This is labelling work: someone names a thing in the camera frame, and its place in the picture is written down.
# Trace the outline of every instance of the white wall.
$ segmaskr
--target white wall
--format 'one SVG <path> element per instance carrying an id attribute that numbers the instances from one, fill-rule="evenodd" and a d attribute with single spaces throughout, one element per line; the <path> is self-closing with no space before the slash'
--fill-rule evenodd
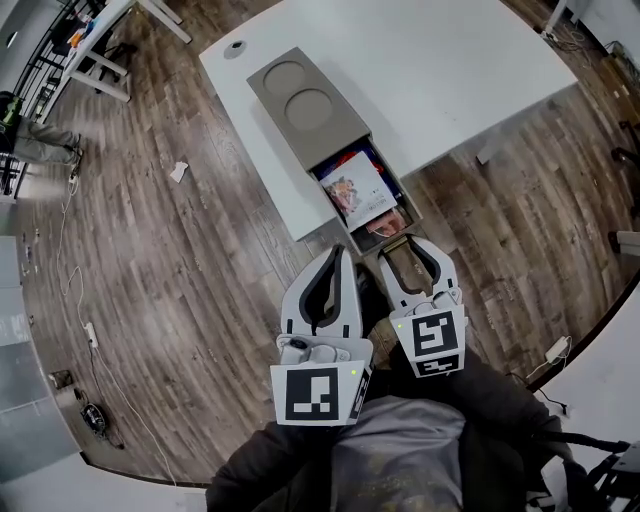
<path id="1" fill-rule="evenodd" d="M 56 0 L 18 0 L 9 17 L 0 22 L 0 90 L 14 89 L 33 51 L 61 8 Z M 7 38 L 15 31 L 18 35 L 7 48 Z"/>
<path id="2" fill-rule="evenodd" d="M 608 441 L 640 441 L 640 286 L 587 349 L 543 389 L 552 400 L 569 405 L 565 431 Z M 548 407 L 558 412 L 553 404 Z M 572 449 L 587 470 L 606 455 L 580 446 Z"/>
<path id="3" fill-rule="evenodd" d="M 639 0 L 573 0 L 569 8 L 580 11 L 589 4 L 580 18 L 587 28 L 606 45 L 620 41 L 640 67 L 640 1 Z"/>
<path id="4" fill-rule="evenodd" d="M 73 455 L 0 486 L 7 512 L 204 512 L 203 489 L 180 489 L 117 476 Z"/>

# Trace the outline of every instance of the black shoe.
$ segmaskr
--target black shoe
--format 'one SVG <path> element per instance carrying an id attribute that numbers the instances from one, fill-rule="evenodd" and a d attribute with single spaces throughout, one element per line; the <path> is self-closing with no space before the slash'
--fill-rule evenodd
<path id="1" fill-rule="evenodd" d="M 375 277 L 362 263 L 356 265 L 356 283 L 362 309 L 362 336 L 366 338 L 380 320 L 389 316 L 391 308 Z"/>

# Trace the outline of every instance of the cable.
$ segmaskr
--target cable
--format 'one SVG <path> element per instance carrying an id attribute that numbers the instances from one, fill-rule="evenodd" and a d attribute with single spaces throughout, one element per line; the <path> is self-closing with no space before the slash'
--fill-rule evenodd
<path id="1" fill-rule="evenodd" d="M 536 366 L 536 369 L 533 370 L 529 375 L 527 375 L 527 380 L 531 378 L 531 376 L 536 373 L 540 368 L 544 368 L 545 366 L 547 366 L 549 363 L 549 361 L 545 361 L 544 363 L 542 363 L 540 366 Z"/>
<path id="2" fill-rule="evenodd" d="M 102 392 L 102 388 L 100 387 L 100 382 L 98 382 L 98 377 L 96 375 L 96 367 L 95 364 L 93 362 L 93 350 L 91 350 L 91 345 L 89 345 L 89 360 L 91 361 L 91 375 L 93 376 L 93 381 L 96 384 L 96 388 L 98 390 L 98 396 L 100 398 L 100 400 L 102 401 L 102 407 L 104 407 L 105 409 L 107 409 L 107 412 L 110 414 L 112 420 L 113 420 L 113 428 L 116 431 L 116 435 L 118 436 L 118 438 L 120 439 L 120 444 L 114 444 L 113 441 L 111 440 L 111 438 L 109 437 L 108 434 L 105 433 L 105 438 L 107 439 L 107 441 L 109 441 L 109 443 L 111 444 L 111 446 L 113 446 L 114 448 L 118 448 L 120 449 L 124 449 L 124 437 L 122 437 L 122 432 L 120 432 L 120 427 L 118 426 L 118 422 L 115 421 L 115 415 L 111 412 L 111 409 L 107 406 L 107 399 L 104 396 L 104 393 Z"/>
<path id="3" fill-rule="evenodd" d="M 520 375 L 518 375 L 517 373 L 513 373 L 513 372 L 509 372 L 507 374 L 505 374 L 505 377 L 516 377 L 520 382 L 522 382 L 524 384 L 524 387 L 528 388 L 529 385 L 527 384 L 527 381 L 524 380 L 522 377 L 520 377 Z M 549 398 L 549 396 L 544 392 L 544 390 L 542 388 L 536 390 L 536 391 L 540 391 L 540 393 L 542 394 L 542 396 L 545 397 L 545 399 L 547 400 L 547 402 L 551 402 L 552 404 L 557 404 L 560 407 L 562 407 L 562 414 L 564 414 L 565 416 L 567 415 L 567 410 L 569 409 L 569 405 L 565 404 L 564 402 L 559 402 L 558 400 L 551 400 L 551 398 Z"/>
<path id="4" fill-rule="evenodd" d="M 167 473 L 169 473 L 169 476 L 171 477 L 171 481 L 173 482 L 173 485 L 177 487 L 178 484 L 176 483 L 176 479 L 173 477 L 173 473 L 171 472 L 171 468 L 169 467 L 169 461 L 167 460 L 167 456 L 164 454 L 164 451 L 162 451 L 162 448 L 160 447 L 160 444 L 158 443 L 156 436 L 153 435 L 153 432 L 151 432 L 147 424 L 144 422 L 144 420 L 142 419 L 142 416 L 140 416 L 140 413 L 134 409 L 133 405 L 131 405 L 131 403 L 127 399 L 127 395 L 124 394 L 124 391 L 122 391 L 122 388 L 118 384 L 118 381 L 114 377 L 113 373 L 111 373 L 111 370 L 107 366 L 107 363 L 105 363 L 104 359 L 102 358 L 102 352 L 100 352 L 100 349 L 98 347 L 94 347 L 94 349 L 96 351 L 96 354 L 98 354 L 98 358 L 100 359 L 100 362 L 104 366 L 104 369 L 107 370 L 107 373 L 111 377 L 113 384 L 115 385 L 116 389 L 120 393 L 120 396 L 122 396 L 122 399 L 127 404 L 129 409 L 131 409 L 131 412 L 133 412 L 138 417 L 138 419 L 140 420 L 140 423 L 142 423 L 142 426 L 146 429 L 146 431 L 149 433 L 149 435 L 153 439 L 153 442 L 156 443 L 156 447 L 158 448 L 160 455 L 162 455 L 162 458 L 164 459 L 164 463 L 167 467 Z"/>
<path id="5" fill-rule="evenodd" d="M 73 272 L 71 273 L 71 276 L 67 279 L 66 290 L 62 286 L 62 276 L 60 275 L 60 253 L 62 252 L 62 235 L 64 233 L 64 226 L 65 226 L 65 223 L 66 223 L 66 220 L 67 220 L 67 211 L 69 210 L 69 205 L 71 204 L 71 198 L 78 193 L 78 190 L 80 188 L 80 178 L 76 177 L 74 183 L 75 183 L 75 186 L 74 186 L 74 184 L 69 184 L 69 186 L 67 187 L 67 192 L 69 193 L 69 196 L 67 198 L 67 203 L 66 204 L 64 204 L 64 203 L 62 204 L 62 224 L 60 225 L 60 243 L 58 245 L 58 253 L 56 254 L 56 271 L 58 272 L 58 284 L 60 285 L 60 291 L 62 292 L 62 295 L 64 297 L 66 297 L 69 294 L 69 291 L 71 289 L 71 281 L 73 280 L 73 278 L 76 275 L 76 273 L 80 276 L 80 298 L 78 299 L 78 302 L 76 303 L 76 311 L 78 313 L 78 320 L 80 321 L 80 325 L 84 329 L 85 323 L 82 320 L 82 314 L 80 312 L 80 306 L 82 305 L 82 300 L 84 299 L 84 279 L 82 277 L 82 269 L 80 268 L 79 265 L 75 266 L 75 268 L 73 269 Z M 171 472 L 171 467 L 169 466 L 169 460 L 167 459 L 167 456 L 165 455 L 165 453 L 162 450 L 162 448 L 160 447 L 160 444 L 158 443 L 158 440 L 156 439 L 156 436 L 153 435 L 153 432 L 151 432 L 151 429 L 147 426 L 145 421 L 142 419 L 142 416 L 140 415 L 140 413 L 133 407 L 133 405 L 131 405 L 131 402 L 129 402 L 127 396 L 124 394 L 124 391 L 122 391 L 122 388 L 118 384 L 118 381 L 116 380 L 115 376 L 113 375 L 113 373 L 111 372 L 111 370 L 107 366 L 107 363 L 103 359 L 102 353 L 100 352 L 98 347 L 97 346 L 94 347 L 91 344 L 89 344 L 89 352 L 90 352 L 90 358 L 91 358 L 92 373 L 93 373 L 93 377 L 94 377 L 94 379 L 96 381 L 96 386 L 98 388 L 98 392 L 102 395 L 102 390 L 100 389 L 100 386 L 98 384 L 98 379 L 96 378 L 96 374 L 95 374 L 95 367 L 94 367 L 94 364 L 93 364 L 93 353 L 91 352 L 92 349 L 96 351 L 96 354 L 98 354 L 98 358 L 100 359 L 100 362 L 102 363 L 102 365 L 104 366 L 105 370 L 109 374 L 109 377 L 111 377 L 111 380 L 112 380 L 114 386 L 116 387 L 116 389 L 120 393 L 120 396 L 122 396 L 122 399 L 124 400 L 124 402 L 127 404 L 127 407 L 129 407 L 129 409 L 131 409 L 131 412 L 133 412 L 136 415 L 136 417 L 138 418 L 140 423 L 142 423 L 142 426 L 145 428 L 145 430 L 151 436 L 151 439 L 153 439 L 153 442 L 155 443 L 156 447 L 158 448 L 158 452 L 160 453 L 160 455 L 164 459 L 164 463 L 165 463 L 165 466 L 166 466 L 166 469 L 167 469 L 167 473 L 171 477 L 171 481 L 173 482 L 173 485 L 175 487 L 177 487 L 178 484 L 176 483 L 176 479 L 173 477 L 173 473 Z"/>

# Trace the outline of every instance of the book cover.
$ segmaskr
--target book cover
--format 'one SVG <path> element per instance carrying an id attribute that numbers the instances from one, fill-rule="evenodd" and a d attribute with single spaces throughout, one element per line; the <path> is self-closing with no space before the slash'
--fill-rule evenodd
<path id="1" fill-rule="evenodd" d="M 398 204 L 362 151 L 324 177 L 320 184 L 344 216 L 349 232 Z"/>

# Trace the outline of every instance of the book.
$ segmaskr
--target book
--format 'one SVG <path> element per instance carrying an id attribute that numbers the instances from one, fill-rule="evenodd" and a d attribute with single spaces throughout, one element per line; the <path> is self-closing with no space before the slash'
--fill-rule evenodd
<path id="1" fill-rule="evenodd" d="M 338 167 L 351 160 L 360 152 L 363 152 L 367 155 L 373 166 L 378 170 L 378 174 L 380 174 L 387 187 L 389 187 L 389 190 L 391 190 L 393 197 L 395 197 L 397 201 L 400 201 L 400 199 L 402 198 L 402 192 L 400 192 L 398 185 L 396 185 L 396 182 L 393 181 L 393 178 L 389 174 L 389 171 L 387 171 L 384 165 L 382 165 L 382 160 L 367 140 L 359 140 L 354 142 L 344 151 L 329 158 L 326 162 L 322 163 L 321 166 L 317 167 L 312 172 L 315 174 L 318 181 L 322 181 Z"/>
<path id="2" fill-rule="evenodd" d="M 398 204 L 371 163 L 360 151 L 320 180 L 353 232 Z"/>
<path id="3" fill-rule="evenodd" d="M 400 233 L 409 224 L 411 224 L 411 217 L 402 206 L 398 205 L 356 229 L 351 236 L 361 251 L 368 251 Z"/>
<path id="4" fill-rule="evenodd" d="M 367 231 L 383 238 L 389 238 L 407 227 L 407 221 L 397 208 L 393 208 L 380 217 L 368 222 Z"/>

